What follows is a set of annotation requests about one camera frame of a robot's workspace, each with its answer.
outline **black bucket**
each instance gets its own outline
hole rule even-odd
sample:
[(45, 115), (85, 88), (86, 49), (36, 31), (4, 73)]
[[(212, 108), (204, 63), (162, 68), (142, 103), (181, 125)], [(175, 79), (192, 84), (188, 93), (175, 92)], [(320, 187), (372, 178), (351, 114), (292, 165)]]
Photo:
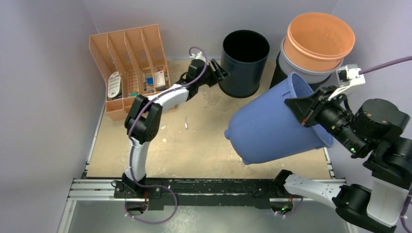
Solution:
[(269, 42), (249, 30), (235, 31), (223, 41), (221, 66), (230, 76), (219, 83), (228, 96), (246, 98), (257, 92), (269, 55)]
[[(273, 73), (273, 77), (272, 77), (272, 81), (269, 86), (269, 89), (276, 86), (276, 84), (280, 83), (281, 81), (285, 80), (288, 77), (288, 75), (285, 72), (283, 72), (283, 70), (280, 68), (279, 56), (280, 56), (280, 53), (276, 57), (276, 68)], [(325, 84), (330, 79), (331, 76), (332, 74), (330, 74), (325, 80), (323, 80), (320, 83), (309, 83), (309, 86), (312, 88), (313, 91), (316, 91), (322, 84)]]
[(273, 73), (273, 77), (272, 77), (272, 81), (271, 81), (269, 89), (274, 87), (276, 84), (280, 83), (281, 81), (285, 80), (288, 77), (288, 75), (285, 74), (285, 72), (283, 72), (283, 70), (280, 68), (279, 56), (280, 56), (280, 53), (276, 57), (276, 68), (275, 68), (275, 72)]

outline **white wall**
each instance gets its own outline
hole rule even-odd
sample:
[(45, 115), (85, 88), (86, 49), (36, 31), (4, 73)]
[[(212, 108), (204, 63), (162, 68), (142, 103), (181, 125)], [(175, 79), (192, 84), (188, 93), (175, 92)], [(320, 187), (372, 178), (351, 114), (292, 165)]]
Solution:
[(158, 23), (168, 59), (188, 59), (190, 46), (220, 57), (226, 35), (250, 29), (268, 39), (273, 60), (293, 18), (308, 11), (330, 13), (337, 1), (83, 0), (100, 33)]
[[(347, 22), (356, 35), (353, 51), (345, 63), (356, 63), (369, 68), (397, 58), (411, 56), (412, 1), (340, 0), (333, 14)], [(398, 108), (412, 115), (410, 87), (411, 62), (365, 74), (366, 85), (349, 96), (352, 110), (357, 110), (367, 99), (389, 100)], [(412, 122), (403, 137), (412, 138)], [(364, 160), (351, 159), (346, 149), (336, 143), (329, 150), (336, 176), (346, 177), (349, 183), (369, 186), (371, 172), (362, 166)], [(412, 217), (412, 210), (407, 216)], [(407, 225), (412, 228), (411, 220)], [(397, 233), (405, 232), (398, 223)]]
[(56, 232), (104, 101), (81, 0), (0, 1), (0, 232)]

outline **wooden table surface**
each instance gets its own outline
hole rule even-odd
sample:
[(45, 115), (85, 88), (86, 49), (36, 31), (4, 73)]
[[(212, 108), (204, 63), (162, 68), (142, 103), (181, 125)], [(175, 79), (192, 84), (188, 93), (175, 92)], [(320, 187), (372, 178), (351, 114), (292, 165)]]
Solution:
[[(189, 61), (168, 63), (172, 83)], [(274, 178), (281, 169), (311, 179), (330, 179), (323, 150), (312, 150), (257, 165), (244, 165), (223, 132), (232, 115), (269, 88), (275, 62), (268, 62), (256, 94), (245, 99), (225, 95), (215, 85), (202, 86), (190, 101), (162, 115), (146, 162), (148, 177)], [(188, 129), (185, 128), (185, 116)], [(128, 163), (129, 141), (123, 121), (103, 114), (90, 160), (88, 177), (121, 177)]]

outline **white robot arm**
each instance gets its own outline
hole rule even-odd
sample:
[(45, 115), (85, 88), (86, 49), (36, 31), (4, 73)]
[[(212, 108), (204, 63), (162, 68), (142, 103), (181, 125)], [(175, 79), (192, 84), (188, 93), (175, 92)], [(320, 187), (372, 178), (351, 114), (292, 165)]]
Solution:
[[(186, 88), (178, 89), (179, 87), (181, 87), (180, 84), (174, 84), (171, 89), (176, 89), (175, 91), (167, 93), (154, 101), (154, 103), (162, 106), (162, 113), (188, 100), (189, 91)], [(157, 95), (149, 96), (148, 99), (153, 100)], [(133, 144), (136, 145), (134, 146), (134, 151), (132, 151), (132, 164), (134, 165), (133, 172), (135, 178), (140, 181), (146, 175), (146, 158), (150, 141), (140, 144), (135, 138), (131, 138), (131, 140), (133, 141), (130, 141), (130, 148), (132, 148)], [(132, 179), (130, 169), (126, 169), (124, 173), (129, 179)]]
[(335, 208), (354, 225), (376, 233), (394, 232), (412, 184), (412, 140), (400, 137), (410, 117), (381, 99), (367, 100), (353, 114), (345, 93), (365, 79), (357, 65), (344, 66), (337, 74), (339, 88), (324, 87), (310, 97), (285, 103), (302, 126), (322, 125), (352, 158), (370, 154), (363, 165), (372, 171), (372, 189), (357, 184), (330, 187), (289, 171), (284, 171), (281, 180), (288, 193)]
[[(130, 137), (130, 158), (132, 160), (133, 174), (130, 167), (124, 172), (124, 176), (129, 180), (140, 181), (146, 176), (145, 165), (147, 151), (150, 141), (153, 140), (159, 129), (162, 113), (191, 99), (197, 94), (200, 86), (204, 84), (213, 86), (229, 75), (228, 72), (223, 70), (217, 62), (212, 59), (210, 64), (207, 65), (203, 75), (196, 82), (188, 86), (191, 81), (195, 80), (195, 78), (202, 73), (206, 62), (202, 56), (202, 52), (199, 52), (197, 55), (192, 54), (192, 58), (194, 59), (189, 65), (188, 71), (180, 77), (176, 84), (162, 92), (166, 94), (163, 94), (161, 97), (158, 97), (160, 94), (157, 94), (149, 96), (148, 98), (137, 96), (134, 100), (124, 124), (128, 133), (132, 130)], [(138, 122), (135, 123), (135, 126), (132, 127), (137, 115), (142, 111), (143, 106), (151, 100), (155, 101), (153, 101), (147, 109), (147, 117), (141, 117)]]
[[(134, 182), (144, 182), (145, 163), (150, 141), (156, 136), (162, 112), (191, 99), (204, 84), (213, 86), (229, 74), (214, 60), (196, 84), (182, 88), (198, 76), (205, 65), (201, 54), (192, 60), (187, 73), (171, 87), (175, 91), (156, 99), (132, 127), (144, 105), (156, 96), (137, 96), (125, 121), (131, 132), (131, 165), (125, 170), (122, 182), (132, 187)], [(375, 233), (393, 233), (412, 184), (412, 140), (400, 137), (409, 116), (386, 100), (367, 100), (356, 114), (347, 103), (345, 93), (354, 86), (365, 83), (360, 69), (348, 65), (338, 71), (340, 87), (317, 90), (312, 96), (286, 99), (296, 119), (304, 127), (321, 124), (348, 151), (352, 158), (370, 156), (363, 164), (372, 171), (372, 190), (353, 184), (337, 186), (305, 179), (283, 170), (276, 180), (293, 195), (307, 197), (334, 208), (349, 223)]]

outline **blue bucket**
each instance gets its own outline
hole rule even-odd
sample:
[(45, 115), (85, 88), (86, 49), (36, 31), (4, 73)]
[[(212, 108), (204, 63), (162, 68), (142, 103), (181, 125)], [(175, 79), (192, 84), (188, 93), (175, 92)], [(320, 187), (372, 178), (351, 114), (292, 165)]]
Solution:
[(260, 164), (333, 146), (333, 137), (321, 126), (299, 124), (285, 99), (313, 94), (297, 73), (290, 75), (263, 95), (239, 109), (230, 119), (224, 136), (247, 164)]

